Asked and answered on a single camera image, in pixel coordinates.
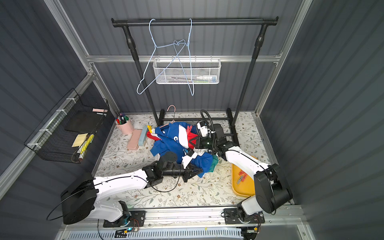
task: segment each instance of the sponge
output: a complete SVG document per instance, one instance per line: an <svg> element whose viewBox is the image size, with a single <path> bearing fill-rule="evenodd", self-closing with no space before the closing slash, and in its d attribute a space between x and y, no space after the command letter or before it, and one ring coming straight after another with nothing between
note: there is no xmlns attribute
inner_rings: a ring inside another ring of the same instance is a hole
<svg viewBox="0 0 384 240"><path fill-rule="evenodd" d="M139 138L139 146L145 146L145 144L147 143L147 132L147 126L143 126L143 130L141 131L141 135Z"/></svg>

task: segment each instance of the black notepad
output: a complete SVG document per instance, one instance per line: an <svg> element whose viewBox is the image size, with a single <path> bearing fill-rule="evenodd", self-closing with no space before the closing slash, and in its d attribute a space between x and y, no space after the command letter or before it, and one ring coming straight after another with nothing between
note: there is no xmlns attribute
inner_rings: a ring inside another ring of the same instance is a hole
<svg viewBox="0 0 384 240"><path fill-rule="evenodd" d="M78 111L65 126L66 131L78 133L94 133L103 115L94 112Z"/></svg>

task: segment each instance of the red clothespin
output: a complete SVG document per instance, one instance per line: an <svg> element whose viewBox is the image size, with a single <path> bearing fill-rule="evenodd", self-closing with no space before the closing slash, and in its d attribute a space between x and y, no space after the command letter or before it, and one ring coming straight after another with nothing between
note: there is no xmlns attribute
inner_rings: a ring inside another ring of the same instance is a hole
<svg viewBox="0 0 384 240"><path fill-rule="evenodd" d="M248 175L245 174L245 175L243 176L243 179L242 179L241 181L244 182L244 179L245 179L247 176L248 176Z"/></svg>

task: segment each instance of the floral mat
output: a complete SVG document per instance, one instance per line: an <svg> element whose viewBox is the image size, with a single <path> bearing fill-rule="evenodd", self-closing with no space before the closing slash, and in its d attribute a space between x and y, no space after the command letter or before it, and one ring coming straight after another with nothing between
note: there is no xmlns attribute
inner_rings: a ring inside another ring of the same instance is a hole
<svg viewBox="0 0 384 240"><path fill-rule="evenodd" d="M128 115L136 129L143 126L155 126L155 120L151 114ZM199 113L176 113L175 118L199 117ZM211 113L211 117L226 117L225 113ZM228 121L215 121L220 123L224 132L229 132ZM260 135L257 131L251 112L240 112L236 122L236 131L240 147L246 153L257 159L269 163ZM154 157L150 149L154 141L147 140L144 147L136 151L127 150L127 144L131 135L123 135L118 128L113 130L112 136L98 167L96 176L114 176L136 171L152 163ZM214 172L206 173L202 178L195 176L184 183L180 178L165 176L163 182L155 186L161 191L171 190L175 184L177 187L167 193L155 191L152 188L129 190L112 195L106 200L123 200L129 208L150 207L185 207L185 206L215 206L237 204L244 197L236 196L232 191L231 178L232 164L219 158Z"/></svg>

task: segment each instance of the wire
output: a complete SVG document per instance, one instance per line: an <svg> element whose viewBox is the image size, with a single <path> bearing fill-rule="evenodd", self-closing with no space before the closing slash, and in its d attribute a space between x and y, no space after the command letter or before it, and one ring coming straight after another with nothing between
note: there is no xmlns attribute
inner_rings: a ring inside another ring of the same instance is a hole
<svg viewBox="0 0 384 240"><path fill-rule="evenodd" d="M211 122L212 130L209 128L209 124L208 124L207 119L204 117L204 113L207 115L209 121ZM206 123L206 125L208 127L208 131L210 131L212 133L212 140L211 140L212 141L212 153L215 154L214 148L215 148L215 136L216 135L214 134L214 132L215 132L214 123L212 121L211 116L209 115L209 113L206 110L202 109L200 111L200 114L201 114L201 117L203 118L204 122Z"/></svg>
<svg viewBox="0 0 384 240"><path fill-rule="evenodd" d="M260 222L260 219L259 219L259 216L256 214L256 215L254 215L255 216L255 220L257 221L257 231L256 231L256 236L255 236L255 239L257 238L257 233L259 233L259 231L260 231L260 228L261 228L261 226L262 226L262 223Z"/></svg>
<svg viewBox="0 0 384 240"><path fill-rule="evenodd" d="M177 187L177 184L179 183L179 180L180 180L180 176L181 176L181 171L179 172L179 178L177 179L177 182L176 182L175 187L172 188L172 189L169 190L169 191L160 191L160 190L157 190L156 188L154 188L152 185L149 185L149 186L150 186L151 188L153 188L154 190L158 191L158 192L170 192L170 191L174 190L174 189ZM143 181L145 181L146 183L148 183L147 180L145 180L144 178L139 177L139 176L124 176L124 177L117 177L117 178L112 178L112 179L110 179L110 180L107 180L107 181L105 181L105 182L109 182L109 181L112 181L112 180L115 180L115 179L119 179L119 178L126 178L126 177L138 177L138 178L142 179Z"/></svg>
<svg viewBox="0 0 384 240"><path fill-rule="evenodd" d="M101 240L104 240L104 239L101 237L101 235L100 235L100 231L99 231L99 220L100 220L100 219L97 220L97 233L99 234L99 237L101 238Z"/></svg>
<svg viewBox="0 0 384 240"><path fill-rule="evenodd" d="M135 220L137 222L137 230L139 230L140 229L139 221L135 218L133 220Z"/></svg>
<svg viewBox="0 0 384 240"><path fill-rule="evenodd" d="M266 173L266 177L268 178L268 181L269 181L269 186L271 187L271 191L272 191L272 195L273 195L273 202L276 202L275 194L273 193L273 188L272 188L272 184L271 184L271 179L269 178L269 174L268 174L268 172L266 171L266 169L265 169L263 166L261 166L258 162L256 162L256 161L253 160L252 158L248 157L247 155L245 155L245 154L243 154L243 153L241 153L241 152L239 152L239 151L236 151L236 150L227 150L227 151L238 152L238 153L240 153L241 155L243 155L243 156L247 157L248 159L250 159L252 162L254 162L254 163L256 163L257 165L259 165L262 169L264 169L264 172ZM275 212L274 212L273 214L271 213L271 215L275 215L277 209L276 209L276 207L274 206L273 203L272 203L272 206L273 206L273 208L275 209Z"/></svg>
<svg viewBox="0 0 384 240"><path fill-rule="evenodd" d="M181 175L181 171L179 172L179 178L177 179L177 182L176 182L176 184L175 184L175 187L172 188L172 189L169 190L169 191L160 191L160 190L157 190L156 188L154 188L152 185L149 185L149 186L150 186L151 188L155 189L155 190L158 191L158 192L170 192L170 191L174 190L174 189L177 187L177 184L179 183L179 180L180 180L180 175Z"/></svg>
<svg viewBox="0 0 384 240"><path fill-rule="evenodd" d="M47 220L47 221L52 221L52 220L61 218L63 215L61 215L60 217L55 217L55 218L53 218L53 219L48 219L48 217L51 215L51 213L52 213L58 206L60 206L60 204L62 204L65 200L67 200L68 198L72 197L73 195L76 195L76 194L78 194L79 192L84 191L84 190L86 190L86 189L87 189L87 188L81 189L81 190L75 192L74 194L70 195L69 197L66 197L66 199L64 199L63 201L61 201L57 206L55 206L55 207L52 209L52 211L48 214L48 216L46 217L45 220Z"/></svg>

